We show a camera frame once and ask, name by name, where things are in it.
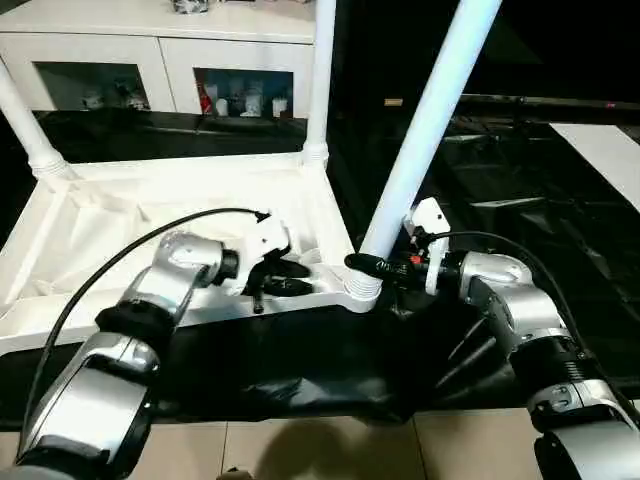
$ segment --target robotic arm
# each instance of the robotic arm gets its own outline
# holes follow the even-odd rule
[[[237,250],[228,250],[222,242],[190,233],[165,235],[151,266],[116,306],[100,312],[100,331],[40,400],[19,446],[17,466],[0,478],[128,476],[149,433],[158,373],[194,290],[215,285],[228,295],[256,294],[255,285],[245,291],[254,267],[289,247],[287,231],[274,217],[257,223],[243,240]],[[260,278],[264,283],[265,275]]]
[[[406,223],[418,248],[413,261],[354,254],[347,264],[409,288],[454,295],[480,310],[542,434],[535,453],[545,479],[640,478],[637,412],[614,393],[527,265],[505,255],[449,252],[447,238],[431,242],[428,234],[449,230],[434,199],[421,202]]]
[[[533,283],[525,263],[505,255],[449,251],[449,225],[433,199],[407,222],[418,248],[411,260],[388,262],[350,255],[348,266],[435,295],[448,293],[487,319],[527,397],[542,434],[535,453],[547,480],[640,478],[638,414],[600,373],[563,321],[555,303]],[[124,478],[149,433],[154,384],[173,332],[197,288],[228,295],[261,291],[303,295],[310,285],[279,281],[265,265],[289,246],[286,229],[269,217],[236,250],[188,233],[161,241],[115,307],[100,312],[100,331],[79,349],[43,396],[19,447],[12,480]],[[304,277],[298,265],[297,278]]]

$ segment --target white frame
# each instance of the white frame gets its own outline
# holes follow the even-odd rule
[[[194,68],[209,68],[292,72],[293,115],[309,115],[312,45],[160,38],[160,46],[178,112],[202,113]]]
[[[163,182],[171,183],[171,187],[162,185],[154,190],[156,193],[159,192],[164,203],[167,201],[167,192],[192,196],[194,193],[192,187],[196,182],[201,185],[204,183],[204,191],[207,193],[210,192],[210,187],[213,188],[211,199],[217,198],[216,202],[224,203],[229,199],[233,200],[234,204],[252,208],[264,208],[265,205],[273,204],[276,210],[283,212],[289,210],[277,208],[278,201],[280,205],[294,205],[294,210],[297,209],[297,211],[286,213],[289,218],[286,224],[294,242],[299,241],[300,252],[303,256],[307,256],[304,261],[312,263],[310,281],[314,283],[314,292],[302,297],[266,298],[265,313],[327,305],[343,305],[355,312],[371,309],[376,298],[357,298],[345,290],[345,283],[351,272],[344,266],[343,261],[345,255],[353,252],[353,247],[324,170],[324,153],[328,153],[325,126],[329,102],[330,53],[333,47],[335,0],[319,0],[316,11],[317,41],[314,46],[290,45],[273,50],[271,45],[266,45],[264,49],[254,48],[253,53],[237,51],[242,55],[253,54],[252,59],[262,52],[262,57],[257,58],[261,58],[263,62],[271,53],[284,54],[289,57],[287,62],[296,64],[298,68],[301,64],[310,65],[313,62],[313,69],[320,72],[319,75],[314,76],[313,82],[305,82],[305,79],[298,75],[300,87],[310,90],[310,93],[303,95],[302,98],[313,98],[309,111],[309,123],[315,125],[314,135],[310,137],[307,132],[308,138],[302,152],[71,166],[53,148],[32,112],[22,100],[8,70],[0,62],[0,107],[27,151],[33,174],[39,179],[38,186],[25,206],[10,238],[0,251],[0,264],[3,265],[1,270],[5,272],[0,275],[2,277],[0,280],[6,283],[3,286],[5,289],[3,297],[9,302],[0,312],[2,313],[0,315],[0,356],[10,351],[41,346],[51,327],[51,320],[57,316],[59,307],[68,299],[68,295],[56,294],[55,289],[51,289],[50,293],[45,293],[44,296],[25,298],[26,302],[16,300],[11,303],[17,298],[16,293],[21,290],[21,285],[31,272],[40,271],[37,262],[42,246],[47,244],[49,235],[60,232],[59,228],[54,232],[49,227],[54,224],[60,225],[59,221],[64,222],[65,219],[69,219],[68,209],[58,209],[59,203],[56,203],[55,199],[61,199],[63,203],[68,199],[76,207],[86,207],[89,215],[95,213],[96,209],[116,209],[120,212],[124,208],[122,211],[126,215],[133,214],[138,218],[139,214],[135,212],[139,209],[131,209],[130,201],[123,203],[122,199],[110,193],[115,187],[112,182],[118,184],[125,182],[125,185],[130,186],[131,184],[127,182],[131,180],[135,182],[135,179],[141,180],[138,185],[144,185],[144,188],[149,185],[148,181],[152,178],[162,177]],[[71,38],[79,39],[81,36],[70,35],[69,38],[70,40]],[[288,55],[289,52],[294,52],[295,55]],[[232,68],[243,68],[238,63],[236,59]],[[255,65],[256,62],[250,61],[250,64]],[[303,75],[311,73],[304,68],[301,72]],[[216,182],[219,184],[220,179],[227,182],[224,184],[224,194],[220,193],[224,198],[216,197],[214,194]],[[137,204],[138,200],[143,198],[140,196],[141,194],[144,196],[143,192],[144,189],[135,190],[129,200]],[[306,199],[302,204],[302,210],[299,205],[301,198]],[[83,230],[83,235],[91,235],[91,232],[95,233],[91,228],[87,228]],[[100,235],[95,238],[96,241],[101,239],[105,238]],[[309,239],[314,239],[315,247],[310,246]],[[112,249],[114,246],[112,241],[107,239],[107,243],[108,248]],[[55,238],[52,239],[52,244],[58,244]],[[53,259],[54,262],[58,261],[56,255],[46,256],[46,258]],[[69,318],[59,341],[66,343],[85,339],[95,330],[91,319],[95,318],[99,310],[117,301],[119,293],[121,294],[117,290],[95,291],[86,295],[78,309]],[[200,315],[199,310],[210,310],[213,305],[208,300],[209,294],[206,291],[201,293],[204,293],[204,297],[200,298],[201,301],[194,296],[190,304],[191,313],[185,316],[184,325],[254,314],[251,299],[240,296],[228,298],[225,304],[221,304],[217,299],[214,302],[215,315],[213,312]]]
[[[0,56],[32,110],[56,110],[34,62],[135,64],[153,111],[175,112],[162,53],[154,37],[2,33]]]

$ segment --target cabinet glass door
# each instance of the cabinet glass door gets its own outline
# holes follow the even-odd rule
[[[161,38],[176,111],[307,118],[313,45]]]
[[[292,72],[195,68],[194,75],[204,114],[293,117]]]
[[[149,110],[137,65],[34,62],[56,110]]]
[[[156,38],[0,33],[0,56],[33,110],[175,112]]]

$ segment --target white panel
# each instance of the white panel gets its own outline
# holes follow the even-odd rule
[[[640,145],[613,125],[551,125],[640,211]]]
[[[160,46],[155,38],[3,33],[0,34],[0,56],[33,110],[55,110],[33,62],[79,62],[137,65],[151,110],[175,111]]]
[[[161,38],[176,110],[202,113],[194,68],[293,72],[293,115],[309,112],[313,46]]]

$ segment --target floor tile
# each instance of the floor tile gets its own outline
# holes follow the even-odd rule
[[[423,480],[415,430],[348,417],[229,423],[224,470],[256,480]]]
[[[155,425],[133,480],[215,480],[222,470],[226,423]]]
[[[415,417],[430,480],[539,480],[524,409],[421,413]]]
[[[13,464],[17,448],[17,433],[0,433],[0,469]]]

